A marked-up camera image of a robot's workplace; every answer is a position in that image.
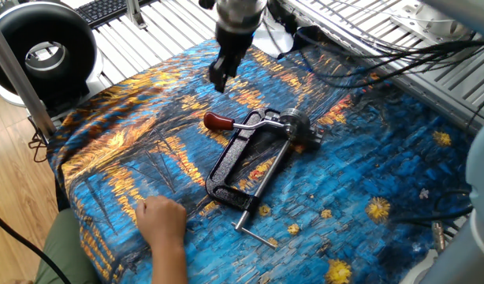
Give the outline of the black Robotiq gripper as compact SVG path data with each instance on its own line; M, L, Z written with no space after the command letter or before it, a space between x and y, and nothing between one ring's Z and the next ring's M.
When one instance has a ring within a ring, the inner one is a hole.
M220 51L218 58L209 66L209 79L214 89L223 93L228 76L236 76L237 68L252 44L254 32L229 32L217 24L215 35Z

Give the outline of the person's bare hand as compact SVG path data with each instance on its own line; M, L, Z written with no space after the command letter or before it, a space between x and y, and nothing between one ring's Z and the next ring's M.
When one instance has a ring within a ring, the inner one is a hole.
M136 208L138 229L152 249L184 245L185 208L164 196L150 196Z

